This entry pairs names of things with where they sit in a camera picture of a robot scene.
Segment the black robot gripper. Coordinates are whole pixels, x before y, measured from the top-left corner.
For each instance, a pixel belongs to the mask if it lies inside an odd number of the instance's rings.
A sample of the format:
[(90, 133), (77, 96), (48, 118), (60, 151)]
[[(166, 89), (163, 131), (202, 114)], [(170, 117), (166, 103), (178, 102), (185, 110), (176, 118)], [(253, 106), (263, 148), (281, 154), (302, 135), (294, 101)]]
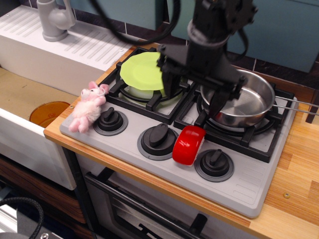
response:
[(174, 96), (182, 77), (213, 89), (210, 118), (215, 117), (227, 101), (239, 98), (246, 79), (231, 66), (224, 53), (230, 33), (226, 20), (193, 19), (187, 26), (187, 46), (161, 45), (158, 66), (166, 96)]

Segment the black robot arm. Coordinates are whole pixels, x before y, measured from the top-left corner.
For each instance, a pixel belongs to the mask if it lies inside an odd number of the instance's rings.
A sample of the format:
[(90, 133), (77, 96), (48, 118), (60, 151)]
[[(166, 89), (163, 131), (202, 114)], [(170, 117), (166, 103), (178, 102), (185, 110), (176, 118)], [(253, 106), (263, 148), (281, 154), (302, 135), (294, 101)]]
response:
[(197, 0), (187, 26), (187, 46), (161, 45), (158, 66), (166, 96), (172, 97), (181, 77), (188, 78), (214, 95), (208, 115), (216, 116), (227, 101), (239, 98), (247, 81), (226, 55), (229, 36), (238, 32), (248, 46), (244, 26), (253, 22), (257, 8), (251, 0)]

